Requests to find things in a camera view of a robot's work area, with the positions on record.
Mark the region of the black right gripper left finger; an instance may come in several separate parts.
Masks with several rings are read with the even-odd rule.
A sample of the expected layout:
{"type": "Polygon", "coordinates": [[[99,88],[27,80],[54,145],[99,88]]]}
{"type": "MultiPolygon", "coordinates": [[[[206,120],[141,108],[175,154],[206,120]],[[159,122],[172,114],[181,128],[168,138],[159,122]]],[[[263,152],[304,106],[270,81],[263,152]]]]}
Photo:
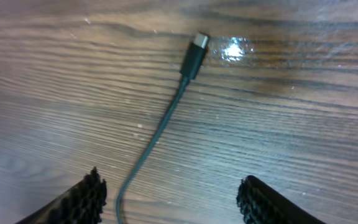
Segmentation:
{"type": "Polygon", "coordinates": [[[97,168],[50,203],[16,224],[99,224],[107,186],[97,168]]]}

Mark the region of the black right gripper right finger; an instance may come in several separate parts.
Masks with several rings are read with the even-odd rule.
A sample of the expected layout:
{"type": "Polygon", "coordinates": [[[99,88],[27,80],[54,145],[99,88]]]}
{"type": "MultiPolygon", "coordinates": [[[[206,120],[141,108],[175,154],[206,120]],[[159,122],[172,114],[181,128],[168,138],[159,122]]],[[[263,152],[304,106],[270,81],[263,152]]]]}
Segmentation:
{"type": "Polygon", "coordinates": [[[324,224],[253,175],[241,180],[236,201],[245,224],[324,224]]]}

